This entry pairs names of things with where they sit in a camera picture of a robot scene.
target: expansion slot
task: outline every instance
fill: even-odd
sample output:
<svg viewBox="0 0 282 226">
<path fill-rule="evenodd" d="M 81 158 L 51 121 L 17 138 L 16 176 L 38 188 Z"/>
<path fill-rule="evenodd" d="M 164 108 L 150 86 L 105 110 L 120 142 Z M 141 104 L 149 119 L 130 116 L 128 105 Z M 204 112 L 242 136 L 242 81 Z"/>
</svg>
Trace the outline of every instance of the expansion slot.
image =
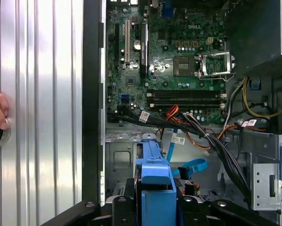
<svg viewBox="0 0 282 226">
<path fill-rule="evenodd" d="M 130 62 L 130 20 L 125 20 L 125 63 Z"/>
<path fill-rule="evenodd" d="M 145 79 L 148 73 L 148 24 L 142 23 L 141 26 L 141 66 L 140 73 L 141 78 Z"/>
<path fill-rule="evenodd" d="M 120 54 L 120 25 L 119 24 L 115 24 L 114 40 L 115 40 L 114 67 L 116 70 L 118 70 L 119 69 L 119 54 Z"/>
</svg>

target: circuit board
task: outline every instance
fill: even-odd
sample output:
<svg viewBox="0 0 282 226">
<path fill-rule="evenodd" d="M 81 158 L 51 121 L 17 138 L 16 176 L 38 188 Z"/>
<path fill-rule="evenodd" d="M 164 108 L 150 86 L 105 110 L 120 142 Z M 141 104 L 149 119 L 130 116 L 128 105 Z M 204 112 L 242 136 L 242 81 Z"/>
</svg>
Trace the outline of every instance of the circuit board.
<svg viewBox="0 0 282 226">
<path fill-rule="evenodd" d="M 130 6 L 109 8 L 107 15 L 107 112 L 116 113 L 120 104 L 126 104 L 136 114 L 145 110 L 164 117 L 178 104 L 202 124 L 223 123 L 219 97 L 225 93 L 225 82 L 199 80 L 194 75 L 198 67 L 194 56 L 225 49 L 220 11 L 176 9 L 169 18 L 161 16 L 161 8 L 149 7 L 144 13 L 144 7 Z M 148 66 L 142 70 L 144 21 Z M 222 58 L 207 62 L 209 73 L 224 69 Z M 189 106 L 185 103 L 190 95 L 193 104 Z M 160 99 L 151 101 L 151 96 Z"/>
</svg>

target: sata port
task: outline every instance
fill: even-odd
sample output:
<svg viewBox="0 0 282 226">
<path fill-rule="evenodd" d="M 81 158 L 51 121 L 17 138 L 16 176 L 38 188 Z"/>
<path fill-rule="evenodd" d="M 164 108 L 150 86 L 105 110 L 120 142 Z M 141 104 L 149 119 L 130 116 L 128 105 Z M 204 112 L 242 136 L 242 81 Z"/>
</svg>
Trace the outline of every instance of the sata port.
<svg viewBox="0 0 282 226">
<path fill-rule="evenodd" d="M 128 94 L 122 94 L 122 95 L 120 96 L 120 100 L 121 100 L 122 103 L 127 104 L 127 103 L 129 103 L 130 95 L 128 95 Z"/>
</svg>

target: barcode label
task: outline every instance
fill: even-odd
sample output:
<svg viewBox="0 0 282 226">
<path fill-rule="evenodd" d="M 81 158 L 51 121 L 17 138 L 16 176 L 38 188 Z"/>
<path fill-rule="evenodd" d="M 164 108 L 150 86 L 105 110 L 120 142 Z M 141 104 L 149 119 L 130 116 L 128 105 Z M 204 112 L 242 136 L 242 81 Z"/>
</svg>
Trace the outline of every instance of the barcode label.
<svg viewBox="0 0 282 226">
<path fill-rule="evenodd" d="M 256 119 L 252 119 L 249 121 L 249 123 L 247 124 L 247 126 L 254 126 L 256 124 L 257 120 Z"/>
<path fill-rule="evenodd" d="M 150 113 L 146 112 L 146 111 L 142 111 L 139 121 L 146 123 L 148 118 L 149 118 Z"/>
<path fill-rule="evenodd" d="M 175 143 L 175 144 L 184 145 L 185 144 L 185 138 L 172 136 L 171 142 Z"/>
<path fill-rule="evenodd" d="M 241 127 L 246 127 L 248 125 L 248 121 L 244 121 L 243 124 L 241 125 Z"/>
<path fill-rule="evenodd" d="M 205 154 L 206 156 L 209 156 L 210 154 L 212 154 L 212 151 L 211 151 L 211 150 L 206 150 L 206 151 L 204 151 L 204 154 Z"/>
</svg>

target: screw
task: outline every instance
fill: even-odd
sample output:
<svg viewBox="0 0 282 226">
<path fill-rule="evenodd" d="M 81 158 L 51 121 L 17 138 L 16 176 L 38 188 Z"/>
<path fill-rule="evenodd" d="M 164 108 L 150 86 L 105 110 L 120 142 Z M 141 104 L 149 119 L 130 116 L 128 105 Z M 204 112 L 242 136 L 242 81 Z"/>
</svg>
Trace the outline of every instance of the screw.
<svg viewBox="0 0 282 226">
<path fill-rule="evenodd" d="M 88 202 L 85 204 L 85 206 L 90 208 L 90 207 L 94 207 L 95 205 L 92 202 Z"/>
<path fill-rule="evenodd" d="M 225 202 L 217 202 L 217 205 L 220 206 L 220 207 L 226 207 Z"/>
</svg>

